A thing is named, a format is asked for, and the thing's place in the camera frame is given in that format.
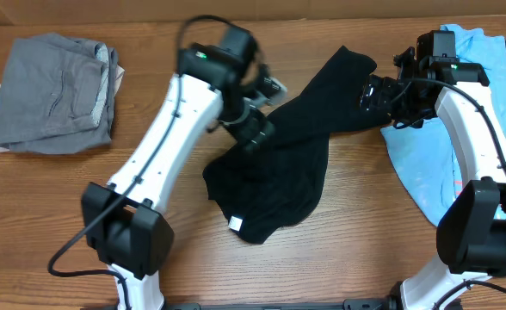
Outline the black t-shirt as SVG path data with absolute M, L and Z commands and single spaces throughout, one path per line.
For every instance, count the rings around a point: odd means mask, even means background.
M 387 113 L 359 107 L 376 67 L 367 55 L 341 46 L 298 96 L 268 115 L 275 133 L 266 146 L 256 152 L 234 146 L 205 167 L 207 195 L 232 233 L 261 245 L 312 213 L 323 193 L 330 136 L 390 121 Z

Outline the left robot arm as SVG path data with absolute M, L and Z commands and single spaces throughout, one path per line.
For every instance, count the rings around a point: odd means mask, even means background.
M 269 74 L 252 34 L 231 25 L 217 45 L 177 53 L 164 102 L 144 138 L 107 185 L 81 199 L 86 241 L 114 277 L 119 309 L 161 309 L 158 271 L 174 233 L 162 216 L 176 179 L 201 135 L 218 122 L 245 152 L 274 132 L 259 111 L 286 88 Z

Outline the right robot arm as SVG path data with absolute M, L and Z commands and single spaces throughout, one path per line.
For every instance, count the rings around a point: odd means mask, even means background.
M 484 68 L 457 57 L 454 33 L 433 30 L 394 58 L 396 78 L 371 75 L 364 111 L 388 114 L 397 128 L 441 119 L 459 161 L 462 189 L 440 220 L 437 252 L 384 299 L 346 300 L 347 309 L 458 309 L 475 285 L 506 276 L 506 138 Z

